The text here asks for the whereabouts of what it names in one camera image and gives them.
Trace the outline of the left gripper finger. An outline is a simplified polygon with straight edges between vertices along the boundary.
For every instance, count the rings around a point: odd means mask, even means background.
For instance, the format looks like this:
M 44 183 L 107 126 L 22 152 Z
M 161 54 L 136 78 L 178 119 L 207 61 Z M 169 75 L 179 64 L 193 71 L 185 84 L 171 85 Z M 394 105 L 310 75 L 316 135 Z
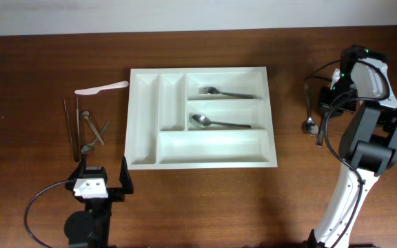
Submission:
M 79 164 L 77 165 L 76 169 L 72 173 L 72 178 L 73 179 L 78 179 L 81 178 L 85 172 L 86 169 L 86 159 L 82 158 L 79 161 Z
M 123 194 L 133 194 L 134 193 L 134 185 L 133 185 L 132 179 L 130 177 L 126 157 L 123 157 L 123 159 L 121 161 L 121 170 L 120 170 L 120 175 L 119 175 L 119 181 L 122 186 Z

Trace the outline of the metal tablespoon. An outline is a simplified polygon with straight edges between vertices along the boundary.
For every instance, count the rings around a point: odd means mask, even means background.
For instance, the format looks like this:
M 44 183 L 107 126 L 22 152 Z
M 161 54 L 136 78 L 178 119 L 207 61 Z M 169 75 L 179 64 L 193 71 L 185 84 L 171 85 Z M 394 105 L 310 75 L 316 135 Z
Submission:
M 193 114 L 190 117 L 190 120 L 192 124 L 194 124 L 197 127 L 210 127 L 211 125 L 221 125 L 221 126 L 227 126 L 227 127 L 240 127 L 240 128 L 245 128 L 245 129 L 251 129 L 252 127 L 250 125 L 245 125 L 245 124 L 237 124 L 237 123 L 226 123 L 226 122 L 220 122 L 220 121 L 212 121 L 208 117 L 202 114 Z
M 317 136 L 318 134 L 318 125 L 312 118 L 312 102 L 311 102 L 311 89 L 308 83 L 304 84 L 304 91 L 305 91 L 305 102 L 306 102 L 306 110 L 307 110 L 307 118 L 303 122 L 303 129 L 310 135 L 310 136 Z

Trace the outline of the metal fork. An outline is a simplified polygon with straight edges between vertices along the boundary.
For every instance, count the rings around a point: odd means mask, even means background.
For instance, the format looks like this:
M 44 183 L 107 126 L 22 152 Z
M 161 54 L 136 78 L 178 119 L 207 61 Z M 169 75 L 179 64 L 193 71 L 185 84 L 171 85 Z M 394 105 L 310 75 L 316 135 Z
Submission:
M 252 94 L 240 94 L 240 93 L 232 93 L 232 92 L 223 92 L 217 89 L 216 87 L 201 87 L 198 89 L 199 94 L 221 94 L 221 95 L 226 95 L 226 96 L 233 96 L 233 97 L 238 97 L 242 99 L 255 99 L 256 97 Z
M 325 118 L 326 117 L 327 117 L 327 111 L 324 111 L 323 117 L 321 119 L 321 124 L 320 124 L 319 130 L 318 130 L 317 139 L 316 139 L 316 145 L 318 147 L 323 146 L 324 137 L 325 137 Z

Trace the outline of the long metal tongs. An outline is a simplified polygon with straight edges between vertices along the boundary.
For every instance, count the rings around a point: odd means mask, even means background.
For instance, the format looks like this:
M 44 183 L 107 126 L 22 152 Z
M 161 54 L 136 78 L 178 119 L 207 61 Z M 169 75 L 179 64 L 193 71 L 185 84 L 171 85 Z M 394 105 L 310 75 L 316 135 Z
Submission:
M 65 101 L 65 99 L 63 99 L 63 108 L 65 111 L 65 119 L 66 119 L 66 123 L 67 123 L 67 130 L 68 130 L 68 134 L 70 137 L 70 145 L 71 145 L 71 150 L 72 150 L 72 157 L 73 157 L 73 161 L 75 163 L 79 163 L 80 162 L 80 155 L 77 154 L 77 148 L 74 142 L 74 135 L 73 135 L 73 129 L 72 129 L 72 123 L 70 120 L 70 114 L 68 112 L 68 107 L 67 107 L 67 103 Z

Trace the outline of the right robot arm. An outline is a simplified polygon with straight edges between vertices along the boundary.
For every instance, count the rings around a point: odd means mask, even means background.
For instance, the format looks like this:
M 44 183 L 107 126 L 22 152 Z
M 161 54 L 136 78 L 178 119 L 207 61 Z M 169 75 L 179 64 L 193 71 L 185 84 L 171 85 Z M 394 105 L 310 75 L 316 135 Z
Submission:
M 320 89 L 323 118 L 316 145 L 340 161 L 332 199 L 304 247 L 348 247 L 370 189 L 397 162 L 397 99 L 387 57 L 360 45 L 341 52 L 339 67 Z

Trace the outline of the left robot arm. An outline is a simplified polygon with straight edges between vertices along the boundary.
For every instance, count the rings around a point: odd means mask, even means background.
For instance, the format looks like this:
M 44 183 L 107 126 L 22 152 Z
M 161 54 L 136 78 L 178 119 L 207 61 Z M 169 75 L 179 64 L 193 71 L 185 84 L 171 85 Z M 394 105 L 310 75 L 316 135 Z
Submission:
M 64 224 L 69 247 L 107 247 L 112 204 L 125 200 L 134 193 L 134 186 L 125 158 L 121 161 L 120 187 L 107 186 L 108 175 L 104 167 L 88 167 L 83 158 L 71 173 L 65 188 L 76 200 L 85 205 L 83 211 L 71 214 Z

